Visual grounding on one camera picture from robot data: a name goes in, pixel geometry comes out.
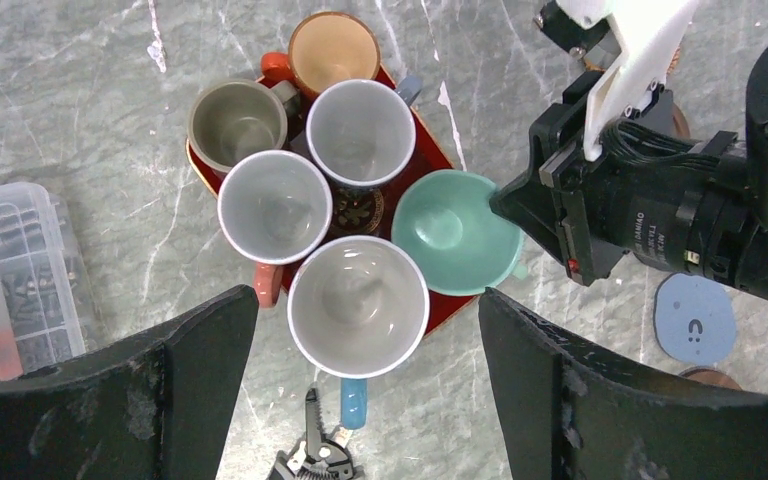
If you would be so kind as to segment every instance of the tray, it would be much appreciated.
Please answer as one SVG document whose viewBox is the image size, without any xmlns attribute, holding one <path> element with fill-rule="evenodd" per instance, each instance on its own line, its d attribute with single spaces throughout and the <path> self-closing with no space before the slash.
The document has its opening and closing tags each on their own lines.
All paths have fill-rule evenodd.
<svg viewBox="0 0 768 480">
<path fill-rule="evenodd" d="M 384 85 L 395 88 L 393 77 L 391 77 L 390 74 L 384 69 L 383 65 L 381 66 L 381 69 L 379 70 L 378 76 L 375 80 L 383 83 Z M 275 84 L 275 82 L 263 77 L 258 79 L 258 82 L 267 87 L 272 87 Z M 310 101 L 303 98 L 301 109 L 302 113 L 297 117 L 289 119 L 287 135 L 288 139 L 293 139 L 296 137 L 296 135 L 301 133 L 304 128 L 304 117 L 307 114 L 309 108 Z M 396 178 L 382 187 L 380 190 L 381 195 L 377 196 L 376 199 L 373 200 L 373 202 L 375 202 L 375 200 L 380 202 L 383 199 L 383 213 L 379 212 L 379 215 L 377 215 L 377 218 L 375 218 L 375 212 L 371 212 L 370 216 L 370 218 L 374 218 L 375 222 L 375 225 L 371 226 L 371 230 L 373 230 L 372 234 L 387 240 L 390 239 L 390 227 L 393 224 L 393 214 L 395 213 L 396 205 L 398 204 L 399 199 L 402 197 L 402 194 L 405 192 L 405 190 L 407 190 L 408 187 L 410 187 L 414 182 L 428 173 L 431 173 L 435 170 L 454 168 L 452 162 L 450 162 L 446 155 L 443 153 L 443 150 L 440 148 L 437 140 L 435 140 L 431 135 L 428 127 L 419 117 L 416 110 L 411 109 L 411 111 L 413 113 L 414 123 L 416 125 L 416 150 L 414 151 L 413 157 L 408 163 L 408 166 L 405 167 L 402 173 L 400 173 Z M 208 190 L 210 190 L 213 195 L 216 196 L 219 192 L 219 187 L 222 184 L 222 177 L 198 158 L 195 151 L 190 147 L 189 140 L 186 143 L 186 149 L 187 158 L 189 159 L 190 164 L 195 169 L 196 173 L 198 173 L 199 177 L 201 178 L 202 182 L 204 182 Z M 343 229 L 339 228 L 339 226 L 332 222 L 332 228 L 326 236 L 325 241 L 346 234 L 347 233 Z M 284 277 L 282 278 L 281 283 L 285 290 L 290 288 L 293 277 L 295 276 L 296 271 L 298 270 L 298 267 L 301 265 L 301 263 L 302 262 L 300 261 L 292 265 L 288 265 L 284 268 Z M 445 323 L 446 320 L 451 318 L 476 298 L 475 296 L 450 297 L 448 295 L 441 295 L 432 291 L 429 291 L 429 294 L 431 299 L 431 315 L 428 319 L 428 328 L 425 331 L 426 335 Z"/>
</svg>

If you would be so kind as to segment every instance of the orange mug handle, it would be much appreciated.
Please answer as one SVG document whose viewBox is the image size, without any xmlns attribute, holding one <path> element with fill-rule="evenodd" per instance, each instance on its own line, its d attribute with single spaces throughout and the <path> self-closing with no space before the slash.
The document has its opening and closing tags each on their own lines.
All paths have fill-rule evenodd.
<svg viewBox="0 0 768 480">
<path fill-rule="evenodd" d="M 290 57 L 283 52 L 269 52 L 260 57 L 260 71 L 273 82 L 288 80 L 295 83 L 295 75 L 290 68 Z"/>
<path fill-rule="evenodd" d="M 261 308 L 272 308 L 278 303 L 281 293 L 281 278 L 284 276 L 283 265 L 258 263 L 254 269 L 254 290 L 257 303 Z"/>
</svg>

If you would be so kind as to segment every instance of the green mug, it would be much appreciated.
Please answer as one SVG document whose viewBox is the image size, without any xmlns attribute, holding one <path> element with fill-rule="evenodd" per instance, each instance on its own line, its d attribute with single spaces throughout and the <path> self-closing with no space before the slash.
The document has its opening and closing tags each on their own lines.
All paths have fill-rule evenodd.
<svg viewBox="0 0 768 480">
<path fill-rule="evenodd" d="M 430 290 L 478 295 L 513 272 L 525 235 L 490 211 L 496 191 L 496 184 L 480 175 L 438 170 L 399 200 L 392 242 L 416 262 Z"/>
</svg>

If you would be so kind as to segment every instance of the blue coaster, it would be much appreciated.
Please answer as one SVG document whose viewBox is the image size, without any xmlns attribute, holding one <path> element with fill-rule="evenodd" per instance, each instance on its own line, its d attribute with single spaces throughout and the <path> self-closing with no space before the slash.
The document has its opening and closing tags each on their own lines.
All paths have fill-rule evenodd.
<svg viewBox="0 0 768 480">
<path fill-rule="evenodd" d="M 667 355 L 694 365 L 726 358 L 737 340 L 734 309 L 723 287 L 676 274 L 658 288 L 655 337 Z"/>
</svg>

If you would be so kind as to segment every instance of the countertop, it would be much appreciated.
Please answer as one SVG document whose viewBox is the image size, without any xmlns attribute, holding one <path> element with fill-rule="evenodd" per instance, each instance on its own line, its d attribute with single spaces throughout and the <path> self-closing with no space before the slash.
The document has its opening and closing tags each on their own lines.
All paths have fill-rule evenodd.
<svg viewBox="0 0 768 480">
<path fill-rule="evenodd" d="M 505 184 L 528 128 L 582 71 L 534 28 L 536 0 L 42 0 L 0 2 L 0 184 L 40 183 L 68 203 L 106 330 L 99 345 L 249 283 L 251 262 L 219 231 L 215 200 L 184 153 L 197 93 L 256 78 L 309 14 L 343 10 L 377 34 L 396 76 L 420 75 L 417 109 L 460 168 Z M 165 58 L 147 47 L 162 43 Z M 696 138 L 742 131 L 749 71 L 768 44 L 768 0 L 702 2 L 669 87 Z M 590 288 L 531 241 L 524 278 L 500 289 L 547 319 L 676 373 L 653 330 L 665 275 L 624 259 Z M 768 303 L 730 292 L 739 333 L 717 367 L 768 392 Z M 286 296 L 262 311 L 218 478 L 265 477 L 303 428 L 315 372 L 294 348 Z M 319 375 L 325 423 L 338 382 Z M 509 478 L 475 304 L 370 382 L 369 423 L 351 443 L 371 479 Z"/>
</svg>

